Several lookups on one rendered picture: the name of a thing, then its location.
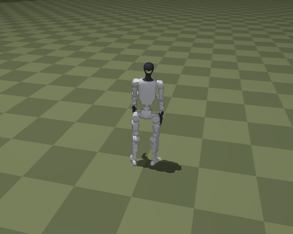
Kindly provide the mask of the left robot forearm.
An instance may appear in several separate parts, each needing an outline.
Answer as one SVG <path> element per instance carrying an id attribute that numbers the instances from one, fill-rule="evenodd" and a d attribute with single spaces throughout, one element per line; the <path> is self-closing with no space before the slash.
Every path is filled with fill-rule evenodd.
<path id="1" fill-rule="evenodd" d="M 133 92 L 132 92 L 132 106 L 137 106 L 137 97 L 133 97 Z"/>

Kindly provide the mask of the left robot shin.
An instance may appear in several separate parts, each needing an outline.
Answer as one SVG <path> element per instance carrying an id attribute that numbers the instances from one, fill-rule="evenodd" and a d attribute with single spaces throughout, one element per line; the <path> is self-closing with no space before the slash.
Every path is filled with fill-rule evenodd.
<path id="1" fill-rule="evenodd" d="M 132 136 L 132 143 L 131 143 L 131 147 L 132 147 L 132 159 L 136 160 L 136 153 L 137 153 L 137 150 L 138 150 L 138 142 L 137 143 L 134 143 L 135 141 L 135 138 L 134 136 Z"/>

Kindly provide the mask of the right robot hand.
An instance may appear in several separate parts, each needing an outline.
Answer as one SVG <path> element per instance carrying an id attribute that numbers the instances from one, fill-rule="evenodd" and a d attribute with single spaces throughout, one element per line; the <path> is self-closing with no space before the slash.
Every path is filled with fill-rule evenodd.
<path id="1" fill-rule="evenodd" d="M 162 111 L 161 114 L 159 113 L 159 115 L 160 115 L 160 125 L 162 124 L 163 114 L 164 114 L 164 111 Z"/>

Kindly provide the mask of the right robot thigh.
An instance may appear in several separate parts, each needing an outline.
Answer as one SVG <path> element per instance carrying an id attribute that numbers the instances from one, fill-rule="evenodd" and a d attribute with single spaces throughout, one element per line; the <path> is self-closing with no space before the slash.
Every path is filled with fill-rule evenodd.
<path id="1" fill-rule="evenodd" d="M 152 128 L 153 128 L 153 136 L 150 137 L 150 142 L 154 144 L 154 139 L 159 138 L 161 125 L 160 125 L 160 115 L 158 113 L 152 112 L 151 114 L 152 120 Z"/>

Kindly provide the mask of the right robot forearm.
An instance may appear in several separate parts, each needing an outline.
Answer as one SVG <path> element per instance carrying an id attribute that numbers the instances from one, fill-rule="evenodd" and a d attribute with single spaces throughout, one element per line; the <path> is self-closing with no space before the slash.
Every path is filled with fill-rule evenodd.
<path id="1" fill-rule="evenodd" d="M 162 101 L 158 101 L 159 103 L 159 113 L 161 114 L 162 111 L 164 111 L 164 96 Z"/>

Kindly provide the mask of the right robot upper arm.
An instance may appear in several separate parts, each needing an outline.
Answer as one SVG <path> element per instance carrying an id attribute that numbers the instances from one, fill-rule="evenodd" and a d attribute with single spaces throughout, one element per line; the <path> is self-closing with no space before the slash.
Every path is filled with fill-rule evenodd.
<path id="1" fill-rule="evenodd" d="M 162 101 L 163 100 L 163 94 L 164 94 L 164 83 L 162 80 L 156 80 L 157 86 L 158 86 L 158 96 L 157 99 Z"/>

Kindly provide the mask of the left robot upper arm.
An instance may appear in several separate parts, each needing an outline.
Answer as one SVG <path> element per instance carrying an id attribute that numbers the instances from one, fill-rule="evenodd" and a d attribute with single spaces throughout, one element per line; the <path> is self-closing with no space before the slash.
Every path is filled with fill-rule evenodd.
<path id="1" fill-rule="evenodd" d="M 133 92 L 133 97 L 137 97 L 138 96 L 138 84 L 139 84 L 139 80 L 138 78 L 133 79 L 132 81 L 132 92 Z"/>

